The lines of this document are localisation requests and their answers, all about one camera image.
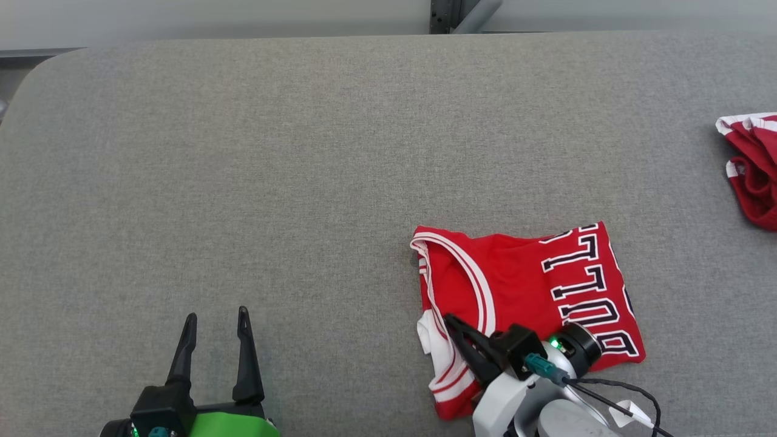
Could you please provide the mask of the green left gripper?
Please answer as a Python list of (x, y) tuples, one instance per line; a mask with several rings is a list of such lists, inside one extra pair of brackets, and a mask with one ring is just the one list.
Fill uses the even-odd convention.
[[(232, 399), (236, 403), (197, 407), (197, 416), (189, 436), (280, 436), (274, 423), (265, 416), (265, 393), (256, 354), (249, 310), (239, 307), (237, 322), (239, 365)], [(197, 315), (190, 313), (183, 324), (177, 350), (166, 385), (191, 384), (192, 352), (197, 345)]]

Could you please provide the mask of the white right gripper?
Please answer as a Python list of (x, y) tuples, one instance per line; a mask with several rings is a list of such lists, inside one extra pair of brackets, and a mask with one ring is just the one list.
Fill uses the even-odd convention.
[(475, 436), (503, 436), (510, 426), (516, 436), (535, 436), (538, 410), (528, 393), (540, 377), (521, 380), (508, 371), (502, 373), (489, 336), (454, 314), (445, 314), (444, 323), (475, 380), (486, 387), (472, 415)]

